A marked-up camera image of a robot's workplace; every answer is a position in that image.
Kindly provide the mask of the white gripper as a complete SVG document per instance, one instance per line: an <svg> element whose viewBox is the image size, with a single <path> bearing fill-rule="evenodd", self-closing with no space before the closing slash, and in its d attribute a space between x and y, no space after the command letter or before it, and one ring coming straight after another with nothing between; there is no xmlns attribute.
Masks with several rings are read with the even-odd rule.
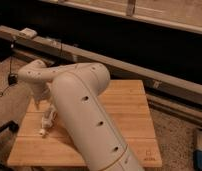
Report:
<svg viewBox="0 0 202 171"><path fill-rule="evenodd" d="M50 89L46 83L31 84L30 88L32 90L33 98L35 101L35 107L37 110L39 110L40 102L50 98Z"/></svg>

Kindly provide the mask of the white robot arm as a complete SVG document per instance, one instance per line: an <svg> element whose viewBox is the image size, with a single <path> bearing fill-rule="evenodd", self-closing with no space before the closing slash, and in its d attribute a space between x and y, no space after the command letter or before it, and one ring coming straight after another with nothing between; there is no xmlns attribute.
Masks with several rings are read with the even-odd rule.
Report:
<svg viewBox="0 0 202 171"><path fill-rule="evenodd" d="M60 120L90 171L144 171L98 96L110 82L101 63L48 67L34 60L18 71L36 102L53 101Z"/></svg>

